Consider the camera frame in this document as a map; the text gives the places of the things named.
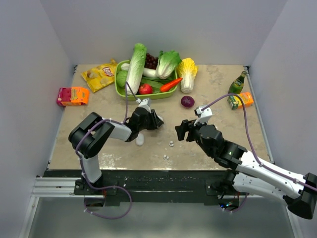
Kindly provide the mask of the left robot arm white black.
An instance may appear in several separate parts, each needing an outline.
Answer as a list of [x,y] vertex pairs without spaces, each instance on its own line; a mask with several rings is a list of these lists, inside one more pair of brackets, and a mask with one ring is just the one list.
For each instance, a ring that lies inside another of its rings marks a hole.
[[80,159],[85,189],[91,194],[98,194],[103,188],[98,153],[109,138],[131,142],[141,131],[156,130],[163,124],[162,117],[155,110],[142,107],[137,107],[127,122],[103,119],[97,113],[90,113],[68,137]]

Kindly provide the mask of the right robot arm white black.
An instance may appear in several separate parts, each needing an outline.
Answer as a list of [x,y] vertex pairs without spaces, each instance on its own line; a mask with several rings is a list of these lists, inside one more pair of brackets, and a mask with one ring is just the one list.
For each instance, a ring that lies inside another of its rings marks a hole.
[[183,120],[175,127],[178,140],[196,142],[205,154],[228,169],[220,184],[223,193],[235,191],[275,199],[293,214],[312,219],[317,204],[317,177],[290,172],[260,158],[251,151],[223,138],[211,124]]

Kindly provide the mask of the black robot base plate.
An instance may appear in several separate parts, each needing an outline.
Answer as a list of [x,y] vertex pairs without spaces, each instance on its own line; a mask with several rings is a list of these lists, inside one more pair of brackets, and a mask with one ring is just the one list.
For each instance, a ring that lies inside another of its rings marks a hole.
[[77,178],[74,194],[100,197],[106,206],[121,202],[202,203],[234,210],[244,193],[220,183],[226,171],[103,170],[102,186],[90,188],[80,170],[48,170],[46,178]]

